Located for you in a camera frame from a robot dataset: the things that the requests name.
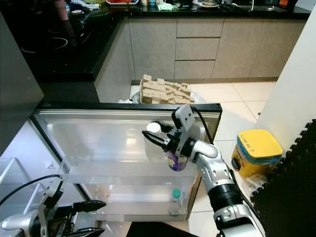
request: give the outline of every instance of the black countertop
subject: black countertop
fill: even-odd
[[[270,18],[308,19],[310,13],[296,12],[248,12],[234,7],[201,8],[190,7],[175,11],[159,11],[156,7],[135,6],[110,7],[102,5],[100,10],[72,16],[71,23],[85,25],[87,37],[79,46],[66,46],[51,53],[25,53],[24,56],[39,82],[95,81],[111,48],[122,18],[128,17],[225,17],[225,18]]]

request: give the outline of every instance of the plastic bottle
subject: plastic bottle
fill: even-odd
[[[178,189],[173,190],[172,198],[169,202],[168,212],[170,215],[179,215],[179,211],[182,208],[182,202],[180,198],[181,192]]]
[[[159,137],[162,137],[161,127],[156,122],[151,122],[147,125],[146,130],[149,132],[153,132],[157,134]],[[166,161],[166,154],[163,149],[149,141],[147,138],[145,139],[145,152],[148,160],[150,162],[161,162]]]

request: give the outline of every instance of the refrigerator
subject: refrigerator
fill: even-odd
[[[194,106],[214,138],[222,113],[220,104]],[[7,187],[1,198],[13,189],[13,184],[59,173],[67,182],[59,205],[88,199],[107,203],[91,213],[94,220],[188,219],[201,180],[197,166],[188,162],[184,170],[177,172],[169,168],[166,157],[151,162],[142,135],[152,121],[174,125],[171,114],[178,107],[42,102],[1,156],[0,185],[2,190]],[[200,138],[207,142],[202,122],[194,115]],[[16,174],[24,176],[18,180],[9,178]],[[28,187],[24,195],[12,196],[2,206],[6,212],[1,218],[36,208],[49,182]],[[168,207],[174,190],[181,193],[181,209],[170,215]]]

